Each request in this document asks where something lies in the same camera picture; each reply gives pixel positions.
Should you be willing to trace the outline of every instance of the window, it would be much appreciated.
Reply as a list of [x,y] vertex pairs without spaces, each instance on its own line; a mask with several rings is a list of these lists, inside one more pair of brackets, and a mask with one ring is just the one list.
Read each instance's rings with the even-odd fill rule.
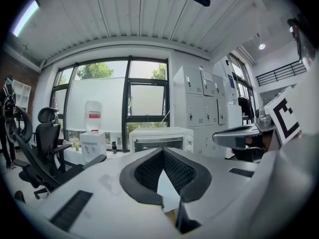
[[164,86],[131,85],[129,111],[131,116],[163,115]]
[[253,106],[255,105],[253,88],[251,86],[250,78],[248,75],[247,68],[243,62],[236,58],[233,54],[227,56],[229,65],[233,73],[233,78],[237,87],[238,95],[247,98]]
[[79,65],[70,88],[67,130],[70,141],[79,141],[85,128],[85,104],[98,101],[102,105],[101,128],[107,149],[115,141],[122,149],[122,103],[128,61],[102,61]]
[[135,61],[132,58],[122,109],[123,151],[129,134],[138,127],[169,126],[169,87],[166,61]]
[[166,64],[148,61],[132,61],[130,78],[166,80]]
[[65,140],[80,141],[86,131],[87,101],[102,104],[99,131],[105,132],[107,149],[115,141],[119,150],[127,151],[129,133],[135,128],[169,126],[167,60],[130,56],[60,69],[50,105],[59,110]]
[[235,73],[237,76],[239,76],[239,77],[241,77],[241,78],[244,79],[243,71],[242,71],[238,66],[236,66],[235,64],[232,63],[232,65],[233,65],[233,68],[234,68],[234,73]]
[[59,139],[64,139],[64,134],[63,134],[63,119],[58,119],[58,124],[61,126],[61,127],[60,127]]
[[68,84],[70,82],[73,67],[60,71],[55,78],[55,86]]
[[74,80],[125,77],[127,64],[127,60],[124,60],[81,65],[78,67]]
[[63,114],[66,89],[53,92],[51,107],[59,110],[59,114]]

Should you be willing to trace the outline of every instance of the locker door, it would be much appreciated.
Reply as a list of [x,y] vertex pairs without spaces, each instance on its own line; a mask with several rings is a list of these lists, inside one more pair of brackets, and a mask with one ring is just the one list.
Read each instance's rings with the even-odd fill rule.
[[187,94],[187,126],[203,126],[204,116],[204,97],[194,94]]
[[194,154],[202,155],[206,152],[204,128],[194,130]]
[[200,74],[203,82],[204,95],[214,97],[216,94],[216,88],[212,75],[203,71],[200,71]]
[[216,88],[215,96],[218,98],[225,98],[225,88],[224,88],[223,78],[214,75],[214,82],[215,82],[215,88]]
[[218,131],[216,126],[205,127],[205,146],[206,150],[204,155],[209,157],[219,157],[218,145],[213,141],[213,134]]
[[199,70],[192,70],[184,68],[185,88],[186,92],[190,94],[203,94],[203,85]]
[[218,105],[214,97],[205,98],[205,125],[218,124]]
[[225,99],[217,98],[218,104],[218,124],[227,123],[227,107]]

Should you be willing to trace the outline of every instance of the ceiling light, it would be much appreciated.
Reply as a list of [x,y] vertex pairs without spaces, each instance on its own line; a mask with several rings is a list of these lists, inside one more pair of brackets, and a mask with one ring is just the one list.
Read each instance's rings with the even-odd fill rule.
[[16,24],[13,34],[18,37],[19,33],[21,32],[24,25],[27,23],[27,21],[31,18],[31,16],[34,14],[34,12],[39,8],[36,1],[32,1],[22,17],[18,20],[18,23]]
[[266,47],[266,45],[265,45],[265,44],[263,44],[263,43],[259,45],[259,49],[260,49],[260,50],[265,49],[265,47]]

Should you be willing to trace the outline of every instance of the brick wall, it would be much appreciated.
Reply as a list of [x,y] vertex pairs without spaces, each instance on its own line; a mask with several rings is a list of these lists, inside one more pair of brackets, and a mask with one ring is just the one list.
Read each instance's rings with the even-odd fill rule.
[[14,80],[31,86],[28,104],[28,114],[32,119],[32,109],[35,88],[38,83],[39,73],[20,63],[4,51],[0,52],[0,87],[4,85],[4,79],[12,75]]

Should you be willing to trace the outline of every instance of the railing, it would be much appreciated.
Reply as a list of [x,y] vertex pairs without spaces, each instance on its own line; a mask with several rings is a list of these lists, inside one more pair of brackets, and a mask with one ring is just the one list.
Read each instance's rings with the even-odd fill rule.
[[303,63],[300,63],[299,61],[293,62],[291,64],[288,64],[286,66],[277,68],[273,71],[270,71],[265,74],[261,74],[257,76],[257,81],[259,84],[259,87],[262,85],[266,85],[272,82],[277,82],[280,80],[283,80],[288,77],[296,76],[298,74],[302,74],[306,72],[306,68]]

